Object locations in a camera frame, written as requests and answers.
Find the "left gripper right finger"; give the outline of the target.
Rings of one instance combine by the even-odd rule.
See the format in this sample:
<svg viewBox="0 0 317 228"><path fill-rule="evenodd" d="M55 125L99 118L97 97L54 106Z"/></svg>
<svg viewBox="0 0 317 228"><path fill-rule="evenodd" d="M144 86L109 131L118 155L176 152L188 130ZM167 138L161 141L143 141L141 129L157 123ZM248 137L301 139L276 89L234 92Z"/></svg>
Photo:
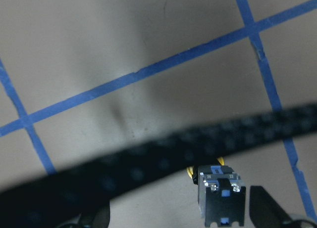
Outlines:
<svg viewBox="0 0 317 228"><path fill-rule="evenodd" d="M308 217L287 213L262 187L250 187L249 216L256 228L315 228Z"/></svg>

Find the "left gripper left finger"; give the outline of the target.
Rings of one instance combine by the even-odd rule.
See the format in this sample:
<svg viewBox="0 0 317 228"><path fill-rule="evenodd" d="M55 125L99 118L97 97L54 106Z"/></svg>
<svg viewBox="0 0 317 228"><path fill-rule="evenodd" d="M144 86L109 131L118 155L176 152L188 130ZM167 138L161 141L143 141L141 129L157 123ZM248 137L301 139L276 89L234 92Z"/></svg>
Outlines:
<svg viewBox="0 0 317 228"><path fill-rule="evenodd" d="M110 203L104 207L81 213L76 222L67 222L59 228L107 228L110 223Z"/></svg>

